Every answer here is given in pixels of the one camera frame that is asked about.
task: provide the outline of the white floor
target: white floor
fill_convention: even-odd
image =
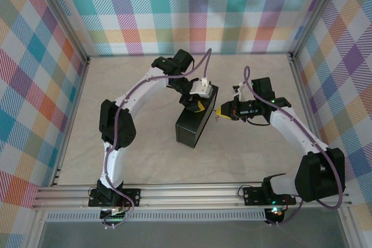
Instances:
[[[124,94],[154,58],[91,60],[58,184],[96,183],[103,163],[98,131],[101,103]],[[306,123],[285,55],[212,56],[208,78],[219,87],[216,108],[233,99],[232,86],[243,80],[245,65],[251,67],[253,79],[269,76],[276,96],[286,97]],[[201,77],[202,68],[192,77]],[[177,143],[174,124],[183,110],[179,98],[176,91],[166,88],[138,113],[137,137],[126,155],[124,183],[261,181],[299,164],[303,154],[296,154],[272,126],[255,127],[223,118],[216,121],[214,113],[195,149]],[[264,123],[262,117],[254,121]]]

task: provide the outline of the ventilation grille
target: ventilation grille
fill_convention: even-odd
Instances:
[[[137,210],[131,221],[263,221],[264,209],[241,210]],[[99,211],[50,211],[46,222],[101,221]]]

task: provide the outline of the plaid wall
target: plaid wall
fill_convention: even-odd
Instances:
[[[340,147],[372,247],[372,0],[331,0],[299,56],[322,138]]]
[[[47,186],[83,63],[45,0],[0,0],[0,247]]]
[[[60,1],[93,55],[165,54],[179,48],[192,53],[208,48],[215,53],[287,52],[312,4],[312,0]]]

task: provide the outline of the purple cable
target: purple cable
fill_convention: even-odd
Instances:
[[[110,178],[109,178],[109,174],[107,172],[107,165],[108,165],[108,161],[109,161],[109,155],[111,154],[111,152],[113,152],[115,150],[115,146],[117,144],[117,133],[118,133],[118,130],[117,130],[117,123],[119,121],[119,113],[121,111],[121,109],[123,108],[124,104],[128,102],[128,99],[130,98],[130,96],[144,83],[146,82],[150,82],[152,80],[156,80],[156,79],[160,79],[160,78],[184,78],[184,77],[187,77],[189,75],[191,75],[193,72],[195,72],[204,62],[204,60],[207,58],[207,63],[206,63],[206,66],[204,68],[204,75],[206,74],[206,71],[207,71],[207,66],[208,66],[208,62],[209,62],[209,59],[210,59],[210,55],[212,54],[212,49],[208,49],[208,51],[205,53],[205,55],[203,56],[203,58],[200,60],[200,62],[189,72],[183,74],[183,75],[179,75],[179,76],[158,76],[158,77],[151,77],[147,80],[142,80],[140,81],[138,84],[136,84],[132,90],[127,94],[126,98],[121,102],[119,108],[117,109],[116,111],[116,114],[115,114],[115,121],[114,121],[114,142],[112,144],[112,147],[111,148],[107,148],[106,152],[106,157],[105,157],[105,162],[103,164],[103,169],[105,171],[105,178],[108,182],[108,184],[110,185],[110,187],[112,188],[112,190],[114,190],[114,192],[116,192],[117,194],[119,194],[120,196],[124,197],[125,199],[127,199],[130,203],[131,203],[131,211],[128,213],[128,216],[120,221],[119,223],[117,223],[116,225],[112,225],[112,228],[115,229],[116,227],[120,226],[122,223],[124,223],[126,221],[126,219],[128,219],[132,214],[133,214],[133,211],[134,211],[134,202],[133,200],[128,197],[127,195],[121,193],[119,190],[117,190],[114,185],[112,184]]]
[[[317,202],[320,205],[322,205],[325,208],[327,208],[327,209],[338,209],[341,206],[341,204],[342,204],[342,185],[341,185],[341,180],[340,180],[339,175],[337,173],[336,167],[333,164],[332,160],[326,154],[326,152],[316,143],[315,139],[307,132],[307,130],[305,129],[305,127],[302,126],[302,124],[294,116],[292,116],[290,113],[288,113],[285,110],[283,110],[281,107],[278,107],[277,105],[275,105],[275,104],[273,104],[273,103],[271,103],[271,102],[269,102],[269,101],[261,98],[256,92],[254,92],[254,90],[252,89],[252,87],[251,87],[251,85],[249,84],[249,81],[248,81],[250,75],[251,75],[251,69],[249,68],[249,66],[245,66],[245,68],[244,68],[244,84],[248,87],[248,89],[251,91],[251,93],[254,95],[254,97],[256,97],[257,99],[259,99],[263,103],[265,103],[265,104],[267,104],[267,105],[269,105],[271,107],[276,108],[279,112],[282,112],[286,116],[288,116],[291,121],[293,121],[294,123],[296,123],[296,125],[307,136],[307,138],[311,141],[311,143],[314,144],[314,146],[316,148],[318,148],[318,150],[321,152],[321,154],[327,160],[328,164],[330,165],[330,167],[332,169],[333,175],[335,176],[335,179],[336,179],[337,188],[338,188],[338,201],[337,201],[337,204],[335,206],[329,206],[329,205],[323,203],[320,200],[317,200]]]

